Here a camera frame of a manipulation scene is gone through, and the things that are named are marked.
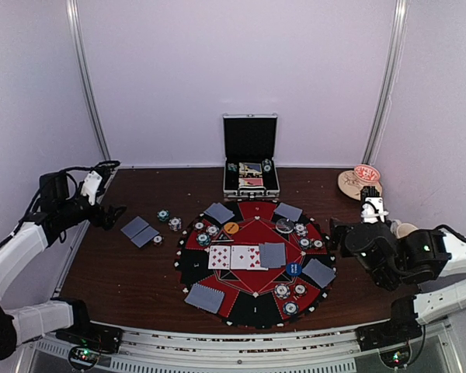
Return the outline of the dark blue green chip stack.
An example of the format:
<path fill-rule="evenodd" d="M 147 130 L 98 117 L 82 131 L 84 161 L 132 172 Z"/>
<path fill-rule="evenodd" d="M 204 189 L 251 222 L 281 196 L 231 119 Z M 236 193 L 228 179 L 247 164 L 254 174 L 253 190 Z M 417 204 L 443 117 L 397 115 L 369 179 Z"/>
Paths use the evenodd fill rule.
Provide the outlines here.
<path fill-rule="evenodd" d="M 170 212 L 169 210 L 161 209 L 157 212 L 156 216 L 160 222 L 167 222 L 170 219 Z"/>

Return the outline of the eight of hearts card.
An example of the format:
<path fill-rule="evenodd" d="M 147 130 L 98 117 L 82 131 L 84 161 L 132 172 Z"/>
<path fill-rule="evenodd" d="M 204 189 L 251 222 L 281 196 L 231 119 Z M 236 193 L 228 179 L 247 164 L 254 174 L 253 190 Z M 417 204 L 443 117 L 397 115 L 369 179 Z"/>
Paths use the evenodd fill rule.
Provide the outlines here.
<path fill-rule="evenodd" d="M 267 268 L 261 265 L 258 246 L 248 247 L 247 270 L 267 270 Z"/>

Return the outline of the teal chip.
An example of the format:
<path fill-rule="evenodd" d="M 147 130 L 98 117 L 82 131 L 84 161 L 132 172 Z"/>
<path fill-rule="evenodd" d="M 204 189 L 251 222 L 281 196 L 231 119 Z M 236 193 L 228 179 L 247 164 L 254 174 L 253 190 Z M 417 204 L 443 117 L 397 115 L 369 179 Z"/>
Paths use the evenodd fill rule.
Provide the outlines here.
<path fill-rule="evenodd" d="M 208 247 L 211 244 L 211 237 L 207 233 L 200 233 L 196 237 L 196 242 L 201 247 Z"/>

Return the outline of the eight of diamonds card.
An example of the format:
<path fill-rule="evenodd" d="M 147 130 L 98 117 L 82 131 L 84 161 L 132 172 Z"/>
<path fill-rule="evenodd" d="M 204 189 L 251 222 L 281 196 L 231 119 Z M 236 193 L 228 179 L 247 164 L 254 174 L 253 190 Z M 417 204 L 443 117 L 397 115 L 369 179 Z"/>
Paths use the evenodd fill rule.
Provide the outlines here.
<path fill-rule="evenodd" d="M 208 268 L 210 270 L 228 270 L 231 263 L 230 246 L 211 246 L 209 248 Z"/>

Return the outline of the blue checkered card deck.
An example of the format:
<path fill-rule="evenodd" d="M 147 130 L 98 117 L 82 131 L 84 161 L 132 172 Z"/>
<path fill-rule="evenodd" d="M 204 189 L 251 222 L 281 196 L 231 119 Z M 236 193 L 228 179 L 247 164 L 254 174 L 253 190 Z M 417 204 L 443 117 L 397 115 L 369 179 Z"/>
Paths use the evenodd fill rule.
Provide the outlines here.
<path fill-rule="evenodd" d="M 202 284 L 194 284 L 184 302 L 198 309 L 216 314 L 222 306 L 224 297 L 225 293 L 221 290 Z"/>

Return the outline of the ace of diamonds card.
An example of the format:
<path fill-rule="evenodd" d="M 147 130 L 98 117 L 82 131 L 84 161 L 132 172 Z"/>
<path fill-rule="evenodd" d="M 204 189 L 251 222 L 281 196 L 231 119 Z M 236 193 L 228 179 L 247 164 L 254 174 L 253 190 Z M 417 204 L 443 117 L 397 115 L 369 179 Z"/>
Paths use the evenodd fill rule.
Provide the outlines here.
<path fill-rule="evenodd" d="M 232 270 L 247 270 L 249 267 L 249 247 L 232 246 L 230 268 Z"/>

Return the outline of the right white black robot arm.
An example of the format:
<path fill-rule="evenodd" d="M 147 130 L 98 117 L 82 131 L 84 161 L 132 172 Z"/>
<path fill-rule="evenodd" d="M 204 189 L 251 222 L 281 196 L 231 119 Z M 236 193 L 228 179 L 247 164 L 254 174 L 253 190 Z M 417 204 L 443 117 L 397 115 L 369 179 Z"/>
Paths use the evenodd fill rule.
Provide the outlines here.
<path fill-rule="evenodd" d="M 331 249 L 355 258 L 373 282 L 387 291 L 402 284 L 422 284 L 440 277 L 466 276 L 466 237 L 447 225 L 416 229 L 396 237 L 382 221 L 329 223 Z M 400 342 L 412 324 L 426 325 L 466 309 L 466 278 L 437 291 L 400 298 L 391 305 L 383 337 Z"/>

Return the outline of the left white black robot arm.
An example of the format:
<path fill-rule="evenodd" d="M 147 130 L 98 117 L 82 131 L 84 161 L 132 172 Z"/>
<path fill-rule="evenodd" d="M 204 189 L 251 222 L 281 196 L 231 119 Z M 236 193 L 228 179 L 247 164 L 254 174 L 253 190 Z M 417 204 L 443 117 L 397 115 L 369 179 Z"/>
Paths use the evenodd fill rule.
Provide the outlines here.
<path fill-rule="evenodd" d="M 61 247 L 70 230 L 87 224 L 108 231 L 115 225 L 126 208 L 103 207 L 99 201 L 119 165 L 105 160 L 40 176 L 23 216 L 0 242 L 0 361 L 48 333 L 80 350 L 119 351 L 122 329 L 93 322 L 86 304 L 59 296 L 53 281 L 42 293 L 12 300 L 25 289 L 26 277 L 39 268 L 40 258 L 49 248 Z"/>

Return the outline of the chip stack under right arm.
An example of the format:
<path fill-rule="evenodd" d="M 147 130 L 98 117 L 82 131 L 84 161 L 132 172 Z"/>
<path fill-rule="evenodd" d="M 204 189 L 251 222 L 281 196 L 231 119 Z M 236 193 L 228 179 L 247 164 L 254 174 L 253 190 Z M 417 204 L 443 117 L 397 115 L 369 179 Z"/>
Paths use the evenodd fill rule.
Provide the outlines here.
<path fill-rule="evenodd" d="M 397 239 L 401 239 L 418 230 L 418 228 L 408 222 L 401 222 L 399 220 L 393 220 L 390 225 L 391 232 Z"/>

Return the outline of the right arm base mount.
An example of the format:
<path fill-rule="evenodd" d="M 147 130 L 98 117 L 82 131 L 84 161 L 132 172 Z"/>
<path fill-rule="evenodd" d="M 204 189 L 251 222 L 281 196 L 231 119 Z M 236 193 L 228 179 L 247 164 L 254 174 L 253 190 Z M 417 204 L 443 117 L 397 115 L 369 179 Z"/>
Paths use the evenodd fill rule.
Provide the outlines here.
<path fill-rule="evenodd" d="M 360 326 L 355 329 L 361 351 L 380 349 L 405 343 L 423 335 L 414 309 L 415 295 L 397 299 L 391 304 L 390 319 L 384 322 Z"/>

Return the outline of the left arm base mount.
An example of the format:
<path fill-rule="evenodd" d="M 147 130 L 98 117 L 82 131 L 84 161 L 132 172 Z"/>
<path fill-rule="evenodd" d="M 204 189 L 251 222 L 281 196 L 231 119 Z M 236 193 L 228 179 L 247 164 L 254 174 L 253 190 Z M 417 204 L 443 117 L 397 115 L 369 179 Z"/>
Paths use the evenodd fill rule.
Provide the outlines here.
<path fill-rule="evenodd" d="M 55 332 L 55 337 L 102 354 L 115 354 L 120 349 L 123 330 L 91 322 L 87 329 L 75 326 L 59 329 Z"/>

